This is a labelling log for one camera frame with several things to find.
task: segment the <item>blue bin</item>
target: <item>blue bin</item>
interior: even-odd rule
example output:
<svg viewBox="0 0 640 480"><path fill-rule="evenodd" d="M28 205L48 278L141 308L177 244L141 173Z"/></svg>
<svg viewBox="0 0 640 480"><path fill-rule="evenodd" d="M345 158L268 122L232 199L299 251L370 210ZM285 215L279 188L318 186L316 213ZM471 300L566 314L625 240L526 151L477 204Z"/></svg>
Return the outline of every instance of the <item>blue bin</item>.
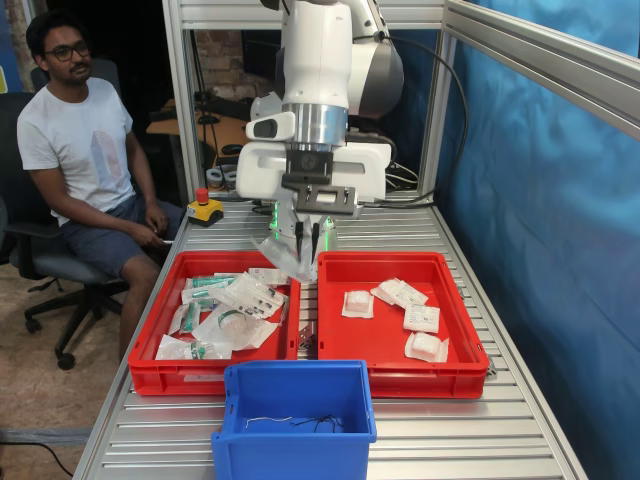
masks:
<svg viewBox="0 0 640 480"><path fill-rule="evenodd" d="M227 367L224 384L216 480L366 479L376 424L364 361L250 362Z"/></svg>

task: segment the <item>blue wall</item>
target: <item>blue wall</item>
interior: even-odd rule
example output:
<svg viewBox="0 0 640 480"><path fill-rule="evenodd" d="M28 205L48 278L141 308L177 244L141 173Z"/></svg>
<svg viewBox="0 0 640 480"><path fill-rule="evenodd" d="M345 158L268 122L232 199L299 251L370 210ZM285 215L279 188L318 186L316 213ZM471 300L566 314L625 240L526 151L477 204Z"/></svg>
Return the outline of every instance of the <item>blue wall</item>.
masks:
<svg viewBox="0 0 640 480"><path fill-rule="evenodd" d="M483 6L636 56L640 2ZM592 479L640 478L640 144L461 45L443 213ZM462 122L452 89L440 174Z"/></svg>
<svg viewBox="0 0 640 480"><path fill-rule="evenodd" d="M4 1L0 0L0 93L21 92L22 82L18 75L18 64L11 44L11 32L4 10Z"/></svg>

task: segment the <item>cable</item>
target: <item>cable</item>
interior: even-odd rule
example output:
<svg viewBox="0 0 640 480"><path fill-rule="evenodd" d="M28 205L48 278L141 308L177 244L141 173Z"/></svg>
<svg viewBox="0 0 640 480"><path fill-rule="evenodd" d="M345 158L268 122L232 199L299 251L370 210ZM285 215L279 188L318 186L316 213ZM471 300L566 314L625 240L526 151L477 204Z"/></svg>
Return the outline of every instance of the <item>cable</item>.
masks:
<svg viewBox="0 0 640 480"><path fill-rule="evenodd" d="M21 445L32 445L32 446L36 446L36 447L42 447L42 448L46 448L47 450L49 450L49 452L51 453L51 455L53 455L53 459L56 461L56 463L58 464L58 466L64 471L64 473L66 473L67 475L69 475L70 477L73 477L73 473L71 473L69 470L67 470L66 468L64 468L64 465L62 465L62 463L60 463L60 460L58 459L58 456L56 455L56 453L51 450L47 445L45 445L44 443L36 443L36 442L0 442L0 445L17 445L17 446L21 446Z"/></svg>
<svg viewBox="0 0 640 480"><path fill-rule="evenodd" d="M407 45L411 45L411 46L413 46L415 48L420 48L420 49L426 51L427 53L429 53L430 55L432 55L436 60L438 60L442 64L442 66L445 67L449 71L449 73L451 73L451 76L453 77L453 79L456 82L456 86L458 88L458 91L460 92L460 98L462 100L462 106L464 108L464 130L462 131L462 140L460 141L460 147L458 149L458 153L454 157L453 163L451 164L451 168L449 169L449 172L447 172L446 177L441 180L439 185L436 185L429 192L427 192L427 193L425 193L423 195L420 195L418 197L412 198L411 200L394 201L394 200L380 199L376 203L365 204L365 206L374 207L374 208L402 208L403 206L405 206L407 208L423 208L423 207L433 206L433 205L435 205L435 202L427 202L427 203L423 203L423 204L419 204L419 205L412 205L412 204L420 202L420 201L428 198L429 196L433 195L436 191L441 190L443 185L446 185L451 181L451 178L453 177L453 174L454 174L456 168L458 167L458 164L460 163L460 158L462 157L462 152L464 151L464 145L465 145L465 143L467 141L467 131L469 130L469 109L468 109L468 106L467 106L467 99L466 99L466 97L464 95L464 90L462 88L462 83L460 82L460 78L458 78L458 75L456 74L456 72L453 69L453 67L451 65L449 65L449 63L444 58L442 58L440 55L438 55L436 52L434 52L432 49L430 49L426 45L423 45L423 44L421 44L419 42L416 42L414 40L409 40L407 38L398 38L398 37L387 36L385 34L385 32L377 32L374 35L356 37L353 40L354 41L355 40L361 40L361 39L364 39L364 38L373 38L375 40L378 40L379 42L382 42L382 40L387 38L387 39L391 40L392 42L404 43L404 44L407 44Z"/></svg>
<svg viewBox="0 0 640 480"><path fill-rule="evenodd" d="M411 175L413 175L414 177L416 177L416 179L418 179L418 174L416 172L414 172L413 170L409 170L407 167L405 167L404 165L400 165L398 162L393 162L393 164L398 167L403 169L405 172L409 172Z"/></svg>
<svg viewBox="0 0 640 480"><path fill-rule="evenodd" d="M389 177L389 178L395 178L396 180L401 180L401 181L407 182L407 183L413 183L413 184L418 183L417 180L409 180L408 178L402 178L402 177L399 177L397 175L393 175L392 173L387 173L386 176Z"/></svg>

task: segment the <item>metal post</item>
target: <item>metal post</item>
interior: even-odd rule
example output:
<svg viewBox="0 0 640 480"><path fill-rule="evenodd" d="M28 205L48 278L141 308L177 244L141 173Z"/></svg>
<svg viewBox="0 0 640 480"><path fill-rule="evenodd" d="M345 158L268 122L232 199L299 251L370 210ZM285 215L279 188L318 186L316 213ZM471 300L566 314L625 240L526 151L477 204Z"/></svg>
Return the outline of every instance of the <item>metal post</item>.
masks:
<svg viewBox="0 0 640 480"><path fill-rule="evenodd" d="M167 29L167 46L171 62L171 79L176 101L176 113L180 127L182 158L189 201L195 199L195 189L206 185L202 169L197 168L198 143L194 119L193 88L191 81L190 44L182 29L182 18L178 0L163 0L164 19Z"/></svg>
<svg viewBox="0 0 640 480"><path fill-rule="evenodd" d="M446 32L438 34L436 53L445 59L450 65L456 53L456 39ZM434 60L433 77L431 80L431 93L429 95L429 109L427 111L427 123L422 142L422 161L420 162L420 183L418 193L424 195L433 190L438 174L438 162L440 160L440 148L442 146L442 133L444 121L447 116L447 103L449 101L449 87L451 86L451 74Z"/></svg>

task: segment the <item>aluminum frame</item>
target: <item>aluminum frame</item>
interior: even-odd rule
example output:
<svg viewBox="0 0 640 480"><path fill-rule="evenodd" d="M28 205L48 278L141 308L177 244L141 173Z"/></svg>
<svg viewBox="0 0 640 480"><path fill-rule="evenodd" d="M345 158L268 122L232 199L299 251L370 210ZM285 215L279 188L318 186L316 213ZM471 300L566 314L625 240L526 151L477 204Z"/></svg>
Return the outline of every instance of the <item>aluminum frame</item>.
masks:
<svg viewBox="0 0 640 480"><path fill-rule="evenodd" d="M187 193L189 201L193 201L195 189L206 185L206 179L200 168L202 153L198 146L196 123L193 118L195 87L191 44L188 41L189 31L279 30L282 24L282 13L263 7L259 0L163 0L162 3ZM443 0L380 0L379 3L381 13L392 30L439 30L442 27ZM455 40L452 40L448 34L445 38L440 54L452 60ZM432 85L431 89L432 98L440 99L438 114L434 115L434 118L439 120L425 133L426 142L433 147L427 149L425 146L422 157L422 163L425 157L434 163L428 168L421 166L421 171L431 172L427 180L421 176L419 183L421 186L434 183L434 172L437 171L440 139L447 109L446 93L450 83L450 75L443 73L442 70L440 66L436 69L438 72L434 76L436 84Z"/></svg>
<svg viewBox="0 0 640 480"><path fill-rule="evenodd" d="M640 61L461 0L443 30L640 140Z"/></svg>

